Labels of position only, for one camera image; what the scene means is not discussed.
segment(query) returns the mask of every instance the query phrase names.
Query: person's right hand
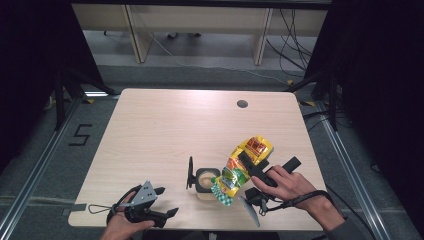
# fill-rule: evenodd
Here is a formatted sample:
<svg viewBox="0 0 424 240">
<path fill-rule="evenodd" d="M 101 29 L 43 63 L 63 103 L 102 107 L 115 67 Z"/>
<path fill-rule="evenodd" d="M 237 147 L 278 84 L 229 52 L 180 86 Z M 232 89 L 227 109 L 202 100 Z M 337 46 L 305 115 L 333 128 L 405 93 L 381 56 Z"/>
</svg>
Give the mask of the person's right hand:
<svg viewBox="0 0 424 240">
<path fill-rule="evenodd" d="M 268 186 L 257 177 L 252 177 L 253 184 L 262 192 L 271 194 L 284 201 L 317 190 L 302 174 L 298 172 L 288 173 L 284 168 L 278 165 L 272 167 L 272 169 L 267 172 L 267 175 L 278 184 L 277 187 Z M 307 206 L 304 204 L 305 202 L 299 203 L 296 207 L 307 210 Z"/>
<path fill-rule="evenodd" d="M 271 194 L 283 201 L 313 192 L 316 188 L 300 173 L 288 173 L 281 166 L 274 166 L 267 173 L 277 184 L 277 187 L 266 185 L 257 177 L 252 177 L 252 182 L 262 192 Z M 315 196 L 300 202 L 296 208 L 307 211 L 324 230 L 329 231 L 344 222 L 343 217 L 324 196 Z"/>
</svg>

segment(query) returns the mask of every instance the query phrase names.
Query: power cord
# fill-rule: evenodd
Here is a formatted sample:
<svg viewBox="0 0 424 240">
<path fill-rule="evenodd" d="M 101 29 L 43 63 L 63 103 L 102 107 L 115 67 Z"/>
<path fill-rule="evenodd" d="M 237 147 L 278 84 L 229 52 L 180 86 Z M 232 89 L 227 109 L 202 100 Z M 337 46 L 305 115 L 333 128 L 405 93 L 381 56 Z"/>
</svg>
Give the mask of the power cord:
<svg viewBox="0 0 424 240">
<path fill-rule="evenodd" d="M 137 18 L 138 18 L 138 20 L 142 23 L 142 25 L 143 26 L 145 26 L 145 23 L 144 23 L 144 21 L 141 19 L 141 17 L 139 16 L 139 14 L 134 14 Z M 149 36 L 153 39 L 153 41 L 156 43 L 156 44 L 158 44 L 158 46 L 160 47 L 160 48 L 162 48 L 162 50 L 164 50 L 169 56 L 174 56 L 170 51 L 168 51 L 154 36 L 153 36 L 153 34 L 151 34 L 151 33 L 148 33 L 149 34 Z M 265 75 L 261 75 L 261 74 L 258 74 L 258 73 L 254 73 L 254 72 L 251 72 L 251 71 L 249 71 L 249 70 L 244 70 L 244 69 L 236 69 L 236 68 L 226 68 L 226 67 L 205 67 L 205 66 L 197 66 L 197 65 L 190 65 L 190 64 L 185 64 L 185 63 L 182 63 L 182 62 L 180 62 L 180 61 L 178 61 L 177 59 L 173 59 L 173 61 L 175 61 L 176 63 L 177 63 L 177 65 L 180 65 L 180 66 L 182 66 L 182 67 L 191 67 L 191 68 L 203 68 L 203 69 L 223 69 L 223 70 L 229 70 L 229 71 L 237 71 L 237 72 L 245 72 L 245 73 L 249 73 L 249 74 L 252 74 L 252 75 L 254 75 L 254 76 L 258 76 L 258 77 L 262 77 L 262 78 L 268 78 L 268 79 L 273 79 L 273 80 L 276 80 L 276 81 L 278 81 L 278 82 L 280 82 L 280 83 L 283 83 L 284 85 L 286 85 L 286 86 L 289 86 L 289 84 L 288 83 L 286 83 L 286 82 L 284 82 L 283 80 L 281 80 L 281 79 L 278 79 L 278 78 L 275 78 L 275 77 L 271 77 L 271 76 L 265 76 Z"/>
</svg>

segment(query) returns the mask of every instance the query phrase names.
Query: sleeve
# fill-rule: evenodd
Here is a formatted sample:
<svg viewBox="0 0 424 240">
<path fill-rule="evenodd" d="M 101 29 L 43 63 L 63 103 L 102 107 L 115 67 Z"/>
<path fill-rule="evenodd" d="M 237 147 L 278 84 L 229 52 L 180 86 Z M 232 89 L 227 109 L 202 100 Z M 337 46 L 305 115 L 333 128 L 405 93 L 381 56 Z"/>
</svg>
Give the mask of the sleeve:
<svg viewBox="0 0 424 240">
<path fill-rule="evenodd" d="M 349 218 L 340 226 L 325 234 L 329 240 L 363 240 L 366 239 L 364 234 L 359 230 L 356 224 Z"/>
</svg>

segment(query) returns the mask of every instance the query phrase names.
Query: metal bar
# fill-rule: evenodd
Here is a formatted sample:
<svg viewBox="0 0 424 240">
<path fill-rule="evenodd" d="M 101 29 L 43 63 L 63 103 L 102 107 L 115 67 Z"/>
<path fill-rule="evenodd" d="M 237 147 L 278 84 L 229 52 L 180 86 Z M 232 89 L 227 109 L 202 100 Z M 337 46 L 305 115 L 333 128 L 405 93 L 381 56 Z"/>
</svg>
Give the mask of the metal bar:
<svg viewBox="0 0 424 240">
<path fill-rule="evenodd" d="M 326 110 L 321 101 L 317 102 L 317 108 L 319 111 Z M 375 237 L 381 240 L 391 239 L 386 227 L 384 226 L 383 219 L 359 177 L 359 174 L 356 171 L 355 166 L 353 165 L 349 154 L 339 137 L 339 134 L 333 131 L 333 128 L 327 120 L 323 121 L 323 123 Z"/>
<path fill-rule="evenodd" d="M 62 126 L 53 132 L 50 141 L 48 142 L 46 148 L 38 159 L 37 164 L 29 175 L 25 185 L 22 187 L 19 194 L 16 196 L 15 200 L 12 203 L 12 206 L 9 208 L 6 215 L 3 217 L 0 223 L 0 239 L 9 239 L 13 230 L 16 227 L 20 217 L 22 216 L 25 207 L 27 206 L 32 194 L 34 193 L 36 187 L 38 186 L 45 170 L 47 169 L 50 160 L 52 159 L 53 154 L 56 151 L 58 144 L 60 143 L 65 130 L 67 129 L 68 123 L 74 114 L 75 110 L 81 103 L 81 98 L 73 99 L 69 109 L 66 112 L 66 118 Z"/>
<path fill-rule="evenodd" d="M 84 99 L 96 98 L 107 100 L 118 100 L 120 95 L 109 95 L 105 92 L 85 92 Z"/>
</svg>

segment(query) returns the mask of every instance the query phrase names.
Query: snack bag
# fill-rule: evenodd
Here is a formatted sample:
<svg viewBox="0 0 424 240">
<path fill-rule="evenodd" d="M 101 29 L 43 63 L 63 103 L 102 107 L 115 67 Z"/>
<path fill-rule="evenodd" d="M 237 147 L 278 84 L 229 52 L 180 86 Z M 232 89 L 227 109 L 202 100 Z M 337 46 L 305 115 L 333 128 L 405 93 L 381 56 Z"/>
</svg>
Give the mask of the snack bag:
<svg viewBox="0 0 424 240">
<path fill-rule="evenodd" d="M 211 179 L 214 184 L 211 190 L 216 198 L 226 206 L 231 205 L 234 195 L 243 184 L 249 181 L 250 176 L 238 159 L 238 155 L 242 151 L 249 155 L 254 165 L 258 165 L 262 160 L 268 158 L 272 150 L 271 143 L 262 136 L 252 137 L 238 145 L 222 169 L 221 176 Z"/>
</svg>

